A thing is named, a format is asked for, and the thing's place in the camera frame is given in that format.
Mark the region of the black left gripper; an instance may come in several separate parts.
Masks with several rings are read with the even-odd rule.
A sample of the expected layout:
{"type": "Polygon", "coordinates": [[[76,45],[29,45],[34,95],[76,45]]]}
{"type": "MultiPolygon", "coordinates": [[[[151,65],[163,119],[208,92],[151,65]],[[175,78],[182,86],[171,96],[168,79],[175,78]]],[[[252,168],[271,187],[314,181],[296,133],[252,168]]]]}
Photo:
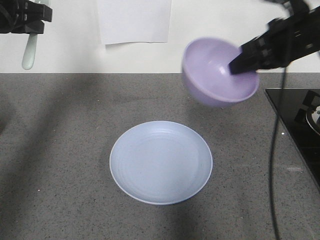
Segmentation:
{"type": "Polygon", "coordinates": [[[43,34],[52,14],[50,0],[1,0],[0,33],[43,34]]]}

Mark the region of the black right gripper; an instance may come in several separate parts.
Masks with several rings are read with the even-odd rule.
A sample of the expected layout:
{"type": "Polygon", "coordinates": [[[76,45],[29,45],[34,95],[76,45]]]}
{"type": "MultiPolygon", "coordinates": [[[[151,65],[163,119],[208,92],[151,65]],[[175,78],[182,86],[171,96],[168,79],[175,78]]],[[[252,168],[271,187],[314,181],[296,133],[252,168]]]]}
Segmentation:
{"type": "Polygon", "coordinates": [[[268,30],[241,46],[229,64],[233,75],[260,68],[284,68],[320,50],[320,6],[311,9],[305,0],[272,0],[284,7],[288,18],[275,18],[268,30]]]}

